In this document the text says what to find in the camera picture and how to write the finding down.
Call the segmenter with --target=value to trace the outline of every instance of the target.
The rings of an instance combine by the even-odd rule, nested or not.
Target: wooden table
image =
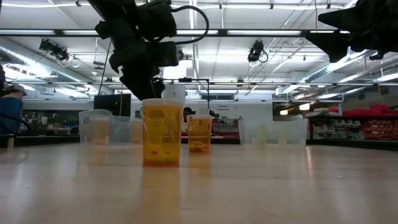
[[[398,154],[216,145],[180,168],[79,145],[0,154],[0,223],[397,223]]]

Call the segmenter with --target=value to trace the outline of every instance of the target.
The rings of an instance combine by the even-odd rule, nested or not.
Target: transparent plastic cup
[[[187,121],[189,151],[209,152],[213,117],[210,115],[188,115]]]
[[[178,100],[142,101],[143,166],[180,165],[182,109]]]
[[[134,119],[130,121],[130,141],[131,144],[142,144],[142,120]]]
[[[97,146],[109,143],[110,120],[107,117],[90,118],[89,142]]]

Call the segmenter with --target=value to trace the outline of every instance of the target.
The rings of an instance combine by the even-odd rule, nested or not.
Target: blue jacket
[[[21,111],[22,111],[22,101],[15,99],[13,97],[4,97],[0,98],[0,113],[6,114],[13,118],[21,119]],[[14,121],[9,118],[5,118],[0,115],[0,123],[4,125],[6,128],[14,131],[15,133],[19,132],[20,122]],[[8,134],[6,130],[0,128],[0,135]]]

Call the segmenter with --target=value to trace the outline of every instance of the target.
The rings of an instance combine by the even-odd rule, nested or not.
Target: black monitor
[[[114,116],[130,117],[131,94],[96,96],[94,97],[95,109],[108,110]]]

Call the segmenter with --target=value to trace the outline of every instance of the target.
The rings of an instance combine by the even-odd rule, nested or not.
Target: table surface
[[[139,147],[0,154],[0,223],[397,223],[398,153],[344,147],[182,146],[180,168]]]

